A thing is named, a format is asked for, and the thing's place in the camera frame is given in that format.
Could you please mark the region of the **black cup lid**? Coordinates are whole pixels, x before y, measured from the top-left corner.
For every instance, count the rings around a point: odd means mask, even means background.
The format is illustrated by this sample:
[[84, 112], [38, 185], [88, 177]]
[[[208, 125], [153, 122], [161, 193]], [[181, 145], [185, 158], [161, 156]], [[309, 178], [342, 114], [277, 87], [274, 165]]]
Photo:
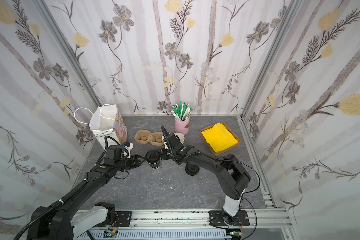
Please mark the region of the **black cup lid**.
[[146, 153], [145, 158], [149, 158], [149, 159], [161, 159], [161, 155], [160, 152], [157, 150], [150, 150]]

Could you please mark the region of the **black paper coffee cup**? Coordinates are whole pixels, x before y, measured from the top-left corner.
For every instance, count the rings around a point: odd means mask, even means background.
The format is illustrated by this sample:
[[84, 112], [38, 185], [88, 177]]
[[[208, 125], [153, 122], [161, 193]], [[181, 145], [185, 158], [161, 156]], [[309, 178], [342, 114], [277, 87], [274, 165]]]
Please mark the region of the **black paper coffee cup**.
[[160, 158], [158, 159], [149, 159], [149, 158], [146, 158], [146, 162], [149, 164], [149, 166], [152, 168], [152, 169], [158, 169], [160, 167]]

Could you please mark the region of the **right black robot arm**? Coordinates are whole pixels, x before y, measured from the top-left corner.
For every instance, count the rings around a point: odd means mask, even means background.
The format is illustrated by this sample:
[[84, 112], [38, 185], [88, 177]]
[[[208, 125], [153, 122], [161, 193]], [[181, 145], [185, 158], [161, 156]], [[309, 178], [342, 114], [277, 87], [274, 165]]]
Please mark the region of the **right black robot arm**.
[[226, 198], [222, 208], [222, 218], [226, 225], [233, 225], [239, 216], [242, 198], [251, 181], [251, 176], [236, 156], [214, 156], [204, 153], [194, 146], [183, 145], [179, 137], [163, 133], [169, 156], [178, 165], [185, 164], [186, 173], [195, 176], [200, 169], [213, 173]]

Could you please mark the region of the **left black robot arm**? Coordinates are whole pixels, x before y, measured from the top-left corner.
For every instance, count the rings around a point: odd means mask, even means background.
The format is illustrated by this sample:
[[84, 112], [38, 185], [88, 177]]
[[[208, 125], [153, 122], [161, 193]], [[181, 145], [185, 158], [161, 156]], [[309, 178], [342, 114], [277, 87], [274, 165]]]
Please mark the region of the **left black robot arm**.
[[129, 156], [124, 146], [111, 145], [98, 158], [95, 166], [86, 173], [84, 180], [48, 207], [37, 208], [27, 223], [15, 236], [19, 240], [27, 233], [28, 240], [72, 240], [74, 227], [71, 223], [80, 207], [118, 172], [140, 167], [145, 162], [140, 155]]

